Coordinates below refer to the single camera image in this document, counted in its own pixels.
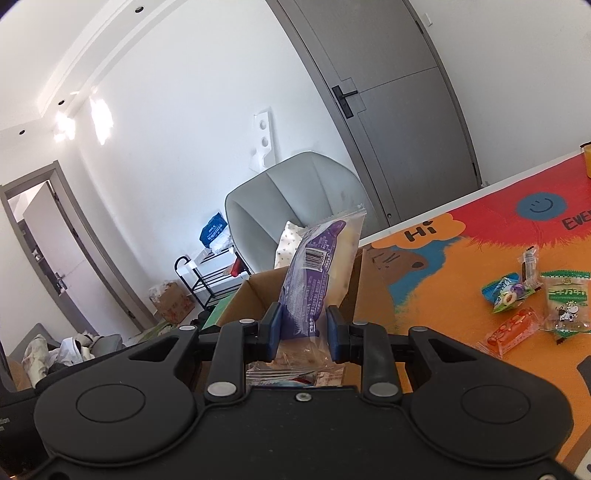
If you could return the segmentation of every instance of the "cardboard box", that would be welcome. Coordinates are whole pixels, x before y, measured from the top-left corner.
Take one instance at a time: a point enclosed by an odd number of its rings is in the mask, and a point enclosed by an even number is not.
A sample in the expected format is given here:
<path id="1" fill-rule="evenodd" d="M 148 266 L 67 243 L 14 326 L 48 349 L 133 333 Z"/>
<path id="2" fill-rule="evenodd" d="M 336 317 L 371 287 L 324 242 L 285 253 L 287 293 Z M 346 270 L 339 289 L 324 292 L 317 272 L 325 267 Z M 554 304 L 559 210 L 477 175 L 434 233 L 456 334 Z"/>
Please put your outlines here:
<path id="1" fill-rule="evenodd" d="M 169 323 L 181 323 L 195 308 L 195 301 L 187 297 L 183 289 L 175 282 L 168 283 L 167 288 L 152 303 Z"/>
<path id="2" fill-rule="evenodd" d="M 244 318 L 262 319 L 272 302 L 279 299 L 288 267 L 250 276 L 220 315 L 217 325 Z M 394 302 L 367 250 L 359 249 L 353 264 L 349 291 L 339 307 L 346 321 L 367 320 L 394 333 Z M 361 367 L 345 364 L 343 385 L 360 387 Z"/>

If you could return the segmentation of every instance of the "gray armchair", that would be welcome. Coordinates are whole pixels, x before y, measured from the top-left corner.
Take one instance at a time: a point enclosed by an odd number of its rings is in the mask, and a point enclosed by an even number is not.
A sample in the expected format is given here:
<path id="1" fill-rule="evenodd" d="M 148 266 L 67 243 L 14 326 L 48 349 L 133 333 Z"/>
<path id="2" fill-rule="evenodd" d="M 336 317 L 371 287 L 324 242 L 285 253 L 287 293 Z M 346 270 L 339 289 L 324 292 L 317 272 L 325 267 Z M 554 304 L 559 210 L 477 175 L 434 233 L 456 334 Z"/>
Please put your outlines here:
<path id="1" fill-rule="evenodd" d="M 363 205 L 361 237 L 380 230 L 365 189 L 346 167 L 324 155 L 304 152 L 240 185 L 226 197 L 234 245 L 252 272 L 272 270 L 275 251 L 289 220 L 309 226 Z"/>

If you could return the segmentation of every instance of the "blue bag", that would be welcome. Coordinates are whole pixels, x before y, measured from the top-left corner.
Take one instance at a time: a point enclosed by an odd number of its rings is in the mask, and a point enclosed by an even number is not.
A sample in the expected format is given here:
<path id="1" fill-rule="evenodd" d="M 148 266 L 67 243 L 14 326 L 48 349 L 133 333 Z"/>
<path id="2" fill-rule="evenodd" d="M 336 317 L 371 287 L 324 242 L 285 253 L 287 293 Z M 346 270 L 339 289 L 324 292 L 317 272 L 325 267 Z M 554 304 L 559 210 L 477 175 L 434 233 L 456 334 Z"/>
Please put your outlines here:
<path id="1" fill-rule="evenodd" d="M 216 213 L 210 221 L 208 221 L 207 225 L 203 227 L 201 230 L 201 235 L 199 239 L 201 243 L 205 246 L 205 248 L 209 248 L 211 243 L 216 239 L 216 237 L 223 232 L 223 230 L 228 226 L 227 221 L 223 219 L 221 213 Z"/>

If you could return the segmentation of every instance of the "smiley face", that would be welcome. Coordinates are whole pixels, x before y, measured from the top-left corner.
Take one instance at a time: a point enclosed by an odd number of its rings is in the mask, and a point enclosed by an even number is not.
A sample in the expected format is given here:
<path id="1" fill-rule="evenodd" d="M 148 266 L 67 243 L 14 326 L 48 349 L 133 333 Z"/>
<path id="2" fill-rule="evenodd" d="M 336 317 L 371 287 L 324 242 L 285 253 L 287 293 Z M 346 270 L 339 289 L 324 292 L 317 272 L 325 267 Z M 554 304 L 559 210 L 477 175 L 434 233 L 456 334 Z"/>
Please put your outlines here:
<path id="1" fill-rule="evenodd" d="M 544 222 L 564 213 L 566 202 L 555 193 L 539 192 L 521 199 L 516 210 L 523 218 Z"/>

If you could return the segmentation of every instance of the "gray sofa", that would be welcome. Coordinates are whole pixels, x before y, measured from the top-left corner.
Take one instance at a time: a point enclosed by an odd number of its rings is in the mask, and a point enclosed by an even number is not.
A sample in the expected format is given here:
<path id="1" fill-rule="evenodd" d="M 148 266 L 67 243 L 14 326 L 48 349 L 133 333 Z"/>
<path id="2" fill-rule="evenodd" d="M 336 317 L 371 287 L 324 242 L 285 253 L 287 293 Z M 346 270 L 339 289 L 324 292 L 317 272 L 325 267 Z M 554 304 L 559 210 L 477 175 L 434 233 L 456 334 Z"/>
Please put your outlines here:
<path id="1" fill-rule="evenodd" d="M 8 358 L 13 359 L 15 362 L 21 363 L 22 358 L 25 356 L 25 350 L 27 349 L 28 344 L 33 340 L 37 335 L 43 335 L 43 338 L 47 340 L 47 346 L 49 350 L 53 350 L 54 348 L 60 347 L 60 342 L 53 339 L 53 337 L 49 334 L 49 332 L 45 329 L 45 327 L 41 323 L 37 323 L 21 340 L 21 342 L 17 345 L 17 347 L 12 351 Z M 107 353 L 116 352 L 117 350 L 121 350 L 124 347 L 123 339 L 121 335 L 109 335 L 106 337 L 101 337 L 96 341 L 96 343 L 90 349 L 90 353 L 95 357 L 106 355 Z"/>

